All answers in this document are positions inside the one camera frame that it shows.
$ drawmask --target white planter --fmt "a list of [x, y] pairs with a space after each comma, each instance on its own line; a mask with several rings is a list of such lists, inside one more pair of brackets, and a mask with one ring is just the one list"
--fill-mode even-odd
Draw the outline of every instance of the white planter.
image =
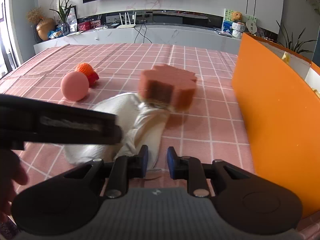
[[238, 39], [241, 39], [242, 35], [243, 35], [243, 32], [239, 32], [239, 31], [236, 31], [236, 30], [233, 30], [233, 32], [232, 32], [232, 36], [235, 37], [235, 38], [238, 38]]
[[245, 25], [241, 25], [241, 24], [238, 24], [238, 23], [232, 23], [232, 28], [233, 28], [233, 30], [239, 31], [239, 32], [242, 32], [242, 33], [245, 31]]

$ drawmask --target white cloth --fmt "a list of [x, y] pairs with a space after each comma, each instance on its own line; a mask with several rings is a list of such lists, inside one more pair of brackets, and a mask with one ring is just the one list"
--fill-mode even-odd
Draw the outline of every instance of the white cloth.
[[111, 162], [119, 156], [133, 156], [139, 153], [143, 144], [148, 146], [148, 170], [158, 159], [161, 135], [170, 112], [141, 102], [135, 93], [124, 93], [106, 99], [93, 107], [94, 111], [117, 115], [117, 125], [123, 138], [118, 145], [66, 145], [67, 160], [80, 164], [94, 158]]

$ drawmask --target orange knitted ball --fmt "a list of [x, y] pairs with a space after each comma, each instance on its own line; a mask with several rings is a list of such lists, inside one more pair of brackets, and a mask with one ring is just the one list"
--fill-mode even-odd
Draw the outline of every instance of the orange knitted ball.
[[81, 72], [85, 74], [88, 78], [90, 86], [92, 86], [98, 79], [98, 74], [93, 70], [90, 64], [88, 63], [80, 63], [76, 66], [75, 71]]

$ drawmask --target table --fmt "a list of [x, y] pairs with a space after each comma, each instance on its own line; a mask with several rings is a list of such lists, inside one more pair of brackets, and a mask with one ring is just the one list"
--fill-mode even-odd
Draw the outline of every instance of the table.
[[[123, 92], [136, 92], [142, 70], [166, 63], [196, 73], [197, 92], [188, 112], [171, 114], [162, 135], [154, 180], [133, 179], [130, 187], [186, 186], [170, 179], [166, 150], [174, 146], [178, 155], [199, 158], [203, 163], [223, 159], [254, 172], [250, 147], [231, 78], [237, 56], [224, 52], [165, 44], [65, 45], [46, 49], [0, 80], [0, 93], [90, 109], [96, 103]], [[66, 100], [60, 91], [62, 77], [81, 62], [88, 62], [100, 79], [80, 102]], [[29, 175], [17, 192], [65, 172], [73, 166], [64, 156], [64, 146], [26, 143], [15, 151]], [[320, 212], [298, 226], [304, 239], [319, 230]]]

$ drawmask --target orange board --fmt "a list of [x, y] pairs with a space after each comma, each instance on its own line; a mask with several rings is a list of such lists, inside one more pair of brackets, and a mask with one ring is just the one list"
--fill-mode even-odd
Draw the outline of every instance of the orange board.
[[277, 55], [244, 34], [233, 76], [256, 173], [320, 210], [320, 99]]

